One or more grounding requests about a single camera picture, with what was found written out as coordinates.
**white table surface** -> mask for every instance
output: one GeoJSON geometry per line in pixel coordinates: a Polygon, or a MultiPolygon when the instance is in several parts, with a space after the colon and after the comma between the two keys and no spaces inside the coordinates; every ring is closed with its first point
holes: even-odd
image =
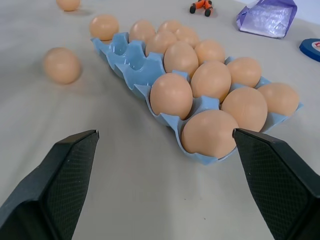
{"type": "Polygon", "coordinates": [[[320,63],[299,51],[320,26],[296,19],[283,40],[235,28],[242,3],[214,0],[216,13],[191,15],[185,0],[86,0],[75,13],[54,0],[0,1],[0,204],[52,145],[98,129],[100,140],[75,240],[272,240],[237,153],[210,166],[180,151],[173,133],[94,52],[88,25],[117,16],[126,32],[138,19],[168,19],[221,42],[227,55],[258,59],[263,75],[296,88],[305,104],[270,135],[287,141],[320,173],[320,63]],[[81,59],[79,81],[60,86],[42,71],[45,52],[67,47],[81,59]]]}

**brown egg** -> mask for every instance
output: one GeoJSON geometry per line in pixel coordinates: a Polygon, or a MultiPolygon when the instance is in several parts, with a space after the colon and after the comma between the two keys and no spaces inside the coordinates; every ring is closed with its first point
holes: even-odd
{"type": "Polygon", "coordinates": [[[160,113],[187,117],[192,107],[192,91],[188,81],[176,73],[166,73],[153,84],[150,105],[156,115],[160,113]]]}
{"type": "Polygon", "coordinates": [[[75,11],[80,5],[80,0],[56,0],[56,4],[63,11],[75,11]]]}
{"type": "Polygon", "coordinates": [[[150,52],[165,54],[167,49],[177,42],[176,36],[170,31],[158,32],[151,38],[145,47],[145,55],[149,56],[150,52]]]}
{"type": "Polygon", "coordinates": [[[43,67],[48,77],[59,84],[73,83],[81,75],[78,57],[64,47],[50,49],[44,56],[43,67]]]}
{"type": "Polygon", "coordinates": [[[158,33],[162,32],[162,31],[169,31],[169,32],[174,33],[181,26],[182,26],[181,23],[177,20],[168,20],[160,25],[160,27],[158,28],[158,33]]]}
{"type": "Polygon", "coordinates": [[[242,129],[259,132],[265,125],[268,106],[264,96],[251,87],[241,87],[230,92],[221,110],[231,114],[242,129]]]}
{"type": "Polygon", "coordinates": [[[239,57],[227,67],[231,73],[233,84],[242,84],[254,88],[260,80],[262,69],[260,64],[251,57],[239,57]]]}
{"type": "Polygon", "coordinates": [[[114,16],[102,14],[92,19],[89,28],[94,38],[109,41],[119,31],[119,23],[114,16]]]}
{"type": "Polygon", "coordinates": [[[191,78],[199,67],[195,50],[184,41],[177,41],[166,50],[163,63],[167,73],[186,72],[191,78]]]}
{"type": "Polygon", "coordinates": [[[226,65],[219,61],[207,61],[194,73],[191,89],[194,98],[207,96],[219,99],[226,98],[231,86],[231,75],[226,65]]]}
{"type": "Polygon", "coordinates": [[[174,34],[179,41],[184,41],[193,48],[195,48],[199,42],[197,33],[188,26],[179,27],[174,34]]]}
{"type": "Polygon", "coordinates": [[[236,147],[232,137],[235,128],[238,124],[230,114],[221,110],[206,110],[186,123],[181,143],[188,153],[220,159],[236,147]]]}
{"type": "Polygon", "coordinates": [[[207,39],[199,42],[195,46],[195,53],[199,59],[199,65],[203,64],[205,61],[217,60],[221,63],[225,63],[225,50],[216,41],[207,39]]]}
{"type": "Polygon", "coordinates": [[[149,39],[153,38],[156,35],[154,26],[147,20],[136,21],[130,29],[129,32],[129,42],[132,40],[143,41],[146,44],[149,39]]]}
{"type": "Polygon", "coordinates": [[[273,82],[258,88],[268,105],[268,112],[291,116],[299,105],[298,93],[288,84],[273,82]]]}

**tape roll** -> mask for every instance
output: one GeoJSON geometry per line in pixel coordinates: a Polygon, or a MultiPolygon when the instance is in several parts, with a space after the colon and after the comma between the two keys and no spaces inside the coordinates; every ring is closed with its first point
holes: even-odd
{"type": "Polygon", "coordinates": [[[309,58],[320,62],[320,39],[309,38],[302,41],[300,50],[309,58]]]}

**orange toy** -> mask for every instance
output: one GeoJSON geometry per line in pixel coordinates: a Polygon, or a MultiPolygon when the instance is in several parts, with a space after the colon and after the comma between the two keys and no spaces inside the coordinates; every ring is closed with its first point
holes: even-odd
{"type": "Polygon", "coordinates": [[[206,17],[209,17],[211,12],[214,10],[212,7],[212,1],[210,0],[198,0],[198,2],[192,3],[190,7],[190,13],[194,14],[196,12],[196,9],[204,8],[205,12],[204,15],[206,17]]]}

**purple plastic bag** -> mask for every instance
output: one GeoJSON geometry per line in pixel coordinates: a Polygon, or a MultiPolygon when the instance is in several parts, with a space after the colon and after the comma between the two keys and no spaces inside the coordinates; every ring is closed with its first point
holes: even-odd
{"type": "Polygon", "coordinates": [[[297,13],[293,0],[259,0],[247,5],[236,16],[241,32],[282,39],[297,13]]]}

